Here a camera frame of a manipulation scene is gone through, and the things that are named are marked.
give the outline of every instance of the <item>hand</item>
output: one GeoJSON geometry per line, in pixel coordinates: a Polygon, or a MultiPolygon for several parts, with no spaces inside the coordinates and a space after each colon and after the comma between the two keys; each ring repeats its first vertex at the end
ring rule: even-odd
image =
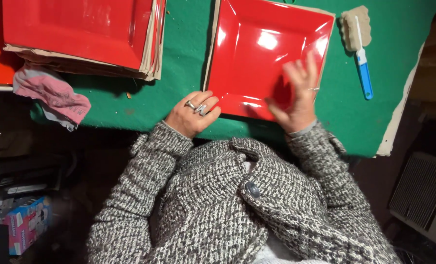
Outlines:
{"type": "Polygon", "coordinates": [[[210,109],[218,102],[218,97],[211,97],[212,94],[211,91],[192,92],[174,106],[173,110],[171,110],[169,115],[166,117],[165,122],[182,135],[190,139],[194,138],[211,123],[215,122],[221,113],[221,108],[218,106],[208,113],[208,111],[210,111],[210,109]],[[204,112],[208,114],[202,117],[200,113],[195,113],[190,106],[186,105],[188,100],[190,100],[192,105],[195,107],[205,105],[206,108],[204,109],[204,112]]]}
{"type": "Polygon", "coordinates": [[[308,52],[306,70],[300,60],[295,63],[285,63],[283,71],[289,77],[294,88],[294,101],[290,108],[280,109],[271,98],[267,98],[269,111],[286,133],[293,133],[308,127],[314,120],[314,96],[312,88],[317,83],[317,67],[313,53],[308,52]]]}

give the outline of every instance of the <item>coat sleeve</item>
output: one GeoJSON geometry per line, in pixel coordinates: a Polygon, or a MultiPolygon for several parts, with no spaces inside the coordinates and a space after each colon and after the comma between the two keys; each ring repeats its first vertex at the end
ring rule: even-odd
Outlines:
{"type": "Polygon", "coordinates": [[[288,138],[303,172],[321,185],[330,224],[355,240],[374,247],[381,263],[401,263],[371,213],[370,204],[339,155],[345,149],[317,122],[308,132],[288,138]]]}
{"type": "Polygon", "coordinates": [[[166,123],[141,135],[132,146],[135,155],[104,208],[95,217],[88,237],[89,263],[138,263],[151,250],[148,217],[156,195],[167,183],[176,161],[192,141],[166,123]]]}

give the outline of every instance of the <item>finger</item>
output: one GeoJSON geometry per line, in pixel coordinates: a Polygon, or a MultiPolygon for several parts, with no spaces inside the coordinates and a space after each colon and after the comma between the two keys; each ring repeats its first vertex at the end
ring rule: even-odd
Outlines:
{"type": "Polygon", "coordinates": [[[267,102],[269,111],[275,117],[277,122],[286,122],[288,120],[288,114],[277,106],[274,99],[266,98],[265,101],[267,102]]]}
{"type": "Polygon", "coordinates": [[[219,101],[218,97],[216,96],[212,96],[210,98],[208,98],[207,100],[203,101],[202,105],[205,105],[205,109],[203,110],[203,112],[206,114],[208,113],[208,111],[210,111],[210,109],[219,101]]]}
{"type": "Polygon", "coordinates": [[[190,99],[190,102],[195,107],[198,107],[199,105],[201,105],[203,103],[203,101],[205,101],[211,95],[213,95],[213,92],[211,92],[211,91],[201,92],[201,93],[198,93],[196,96],[194,96],[192,99],[190,99]]]}
{"type": "Polygon", "coordinates": [[[317,82],[317,65],[316,65],[316,58],[314,57],[314,52],[309,51],[307,58],[306,58],[306,70],[308,71],[308,82],[311,86],[310,88],[313,88],[316,86],[317,82]]]}
{"type": "Polygon", "coordinates": [[[203,128],[208,127],[211,125],[211,123],[215,122],[219,115],[221,114],[221,108],[219,106],[215,107],[212,111],[210,111],[205,117],[200,120],[200,123],[202,123],[203,128]]]}
{"type": "Polygon", "coordinates": [[[291,84],[297,89],[303,85],[304,79],[298,71],[295,63],[283,64],[283,71],[290,79],[291,84]]]}
{"type": "Polygon", "coordinates": [[[306,77],[308,76],[308,73],[304,69],[303,63],[301,62],[301,60],[296,61],[296,68],[298,69],[299,73],[301,74],[301,77],[303,77],[303,79],[306,79],[306,77]]]}
{"type": "Polygon", "coordinates": [[[184,97],[182,100],[180,100],[179,103],[177,103],[177,106],[185,106],[186,102],[188,100],[194,98],[199,93],[201,93],[201,91],[195,91],[195,92],[189,93],[186,97],[184,97]]]}

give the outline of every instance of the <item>green felt table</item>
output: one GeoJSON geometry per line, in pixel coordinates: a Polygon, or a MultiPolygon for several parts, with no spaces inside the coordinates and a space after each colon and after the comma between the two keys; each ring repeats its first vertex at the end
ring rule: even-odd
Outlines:
{"type": "MultiPolygon", "coordinates": [[[[364,99],[354,54],[344,50],[335,26],[315,108],[320,121],[349,154],[373,157],[429,33],[436,0],[296,0],[294,4],[324,9],[337,17],[360,5],[369,9],[372,42],[366,54],[374,98],[364,99]]],[[[63,75],[75,93],[91,102],[82,125],[149,131],[180,99],[202,88],[214,1],[170,0],[166,9],[170,14],[165,21],[160,81],[145,84],[131,78],[63,75]],[[130,92],[132,99],[127,99],[125,92],[130,92]]],[[[40,108],[31,115],[34,120],[43,118],[40,108]]],[[[198,137],[219,140],[233,136],[269,144],[283,141],[282,130],[273,122],[232,116],[219,118],[198,137]]]]}

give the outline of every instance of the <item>silver ring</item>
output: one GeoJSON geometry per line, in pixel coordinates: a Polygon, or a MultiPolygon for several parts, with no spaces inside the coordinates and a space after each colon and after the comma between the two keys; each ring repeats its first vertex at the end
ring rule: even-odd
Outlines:
{"type": "Polygon", "coordinates": [[[192,108],[192,110],[195,110],[196,107],[194,105],[192,105],[192,103],[190,102],[190,100],[187,100],[186,105],[190,108],[192,108]]]}
{"type": "Polygon", "coordinates": [[[197,109],[195,109],[195,112],[196,113],[200,112],[200,115],[204,117],[206,115],[206,113],[204,112],[205,108],[207,108],[207,106],[201,104],[199,107],[197,107],[197,109]]]}

